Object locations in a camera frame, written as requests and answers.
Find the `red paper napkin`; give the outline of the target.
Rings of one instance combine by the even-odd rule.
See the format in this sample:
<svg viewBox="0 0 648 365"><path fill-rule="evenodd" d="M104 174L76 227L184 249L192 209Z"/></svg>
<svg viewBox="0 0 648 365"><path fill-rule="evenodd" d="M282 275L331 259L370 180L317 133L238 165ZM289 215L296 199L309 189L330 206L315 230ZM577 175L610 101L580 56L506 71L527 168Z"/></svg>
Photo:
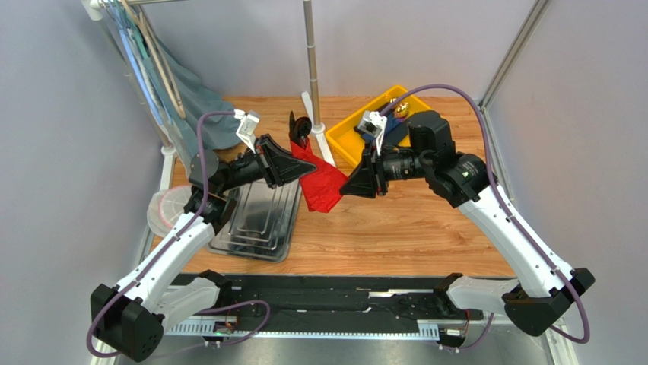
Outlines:
<svg viewBox="0 0 648 365"><path fill-rule="evenodd" d="M337 167L317 157L307 140L305 148L291 141L291 153L299 160L312 163L316 170L302 176L300 186L310 212L329 213L342 199L340 188L348 178Z"/></svg>

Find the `black spoon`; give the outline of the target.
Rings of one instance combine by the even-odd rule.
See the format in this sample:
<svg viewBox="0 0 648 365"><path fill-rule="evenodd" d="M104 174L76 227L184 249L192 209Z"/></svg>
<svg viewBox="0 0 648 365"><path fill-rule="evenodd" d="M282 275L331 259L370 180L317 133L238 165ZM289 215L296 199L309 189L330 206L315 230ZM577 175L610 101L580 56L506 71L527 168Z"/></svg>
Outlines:
<svg viewBox="0 0 648 365"><path fill-rule="evenodd" d="M312 122L307 116L295 120L293 142L304 150L307 149L307 145L309 144L309 134L311 133L312 126Z"/></svg>

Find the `black knife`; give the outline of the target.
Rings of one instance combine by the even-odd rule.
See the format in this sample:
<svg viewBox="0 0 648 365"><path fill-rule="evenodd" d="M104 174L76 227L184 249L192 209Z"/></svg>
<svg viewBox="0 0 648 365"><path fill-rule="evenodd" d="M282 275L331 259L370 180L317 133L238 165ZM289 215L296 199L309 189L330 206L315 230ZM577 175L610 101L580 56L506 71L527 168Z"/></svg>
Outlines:
<svg viewBox="0 0 648 365"><path fill-rule="evenodd" d="M297 133L297 120L294 116L294 112L290 111L289 114L289 132L288 132L288 137L293 143L297 143L298 139L298 133Z"/></svg>

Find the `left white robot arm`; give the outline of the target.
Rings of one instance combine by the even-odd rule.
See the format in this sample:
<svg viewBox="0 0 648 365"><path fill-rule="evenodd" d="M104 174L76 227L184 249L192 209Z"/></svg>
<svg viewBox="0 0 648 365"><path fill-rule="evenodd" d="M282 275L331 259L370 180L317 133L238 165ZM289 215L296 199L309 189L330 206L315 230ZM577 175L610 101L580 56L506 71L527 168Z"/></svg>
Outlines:
<svg viewBox="0 0 648 365"><path fill-rule="evenodd" d="M222 275L207 270L172 293L168 287L188 261L229 222L237 201L228 193L265 180L270 189L297 181L316 171L316 165L294 157L270 135L232 161L221 161L213 151L193 157L192 195L177 223L163 241L135 269L112 287L99 285L91 294L92 322L87 349L95 356L107 353L94 340L135 362L149 358L172 327L203 310L228 311L220 295L231 285Z"/></svg>

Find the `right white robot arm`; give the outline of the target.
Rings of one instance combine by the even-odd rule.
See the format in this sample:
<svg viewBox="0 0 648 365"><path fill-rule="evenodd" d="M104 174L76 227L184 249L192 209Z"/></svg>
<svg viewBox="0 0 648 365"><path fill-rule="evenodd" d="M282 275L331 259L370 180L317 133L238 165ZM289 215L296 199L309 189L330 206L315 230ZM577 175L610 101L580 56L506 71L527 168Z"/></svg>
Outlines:
<svg viewBox="0 0 648 365"><path fill-rule="evenodd" d="M439 314L451 316L466 309L497 313L537 337L578 303L594 284L592 273L567 264L540 240L517 214L486 163L457 151L447 120L431 110L408 117L410 144L405 148L384 145L386 123L377 111L363 114L358 128L372 140L339 192L376 198L387 193L392 181L424 179L435 195L484 233L515 273L511 280L448 275L433 292Z"/></svg>

